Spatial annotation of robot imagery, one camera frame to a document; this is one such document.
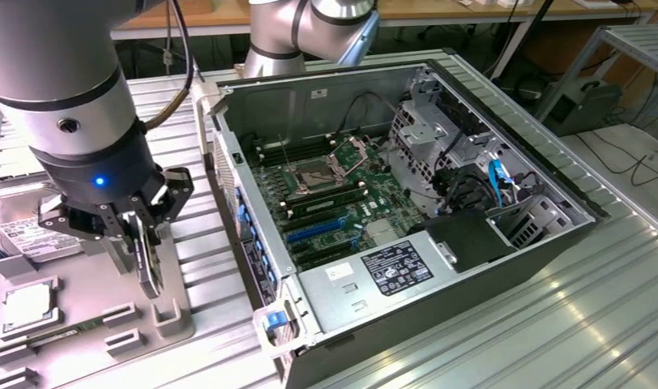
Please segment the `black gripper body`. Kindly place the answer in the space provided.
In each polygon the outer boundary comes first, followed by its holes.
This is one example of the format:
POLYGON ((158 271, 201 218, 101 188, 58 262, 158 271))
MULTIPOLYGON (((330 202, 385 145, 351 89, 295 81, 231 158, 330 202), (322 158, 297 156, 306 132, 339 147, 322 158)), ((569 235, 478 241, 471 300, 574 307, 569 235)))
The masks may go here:
POLYGON ((81 156, 37 149, 33 154, 66 197, 78 203, 115 203, 138 193, 153 197, 163 186, 142 135, 125 136, 106 149, 81 156))

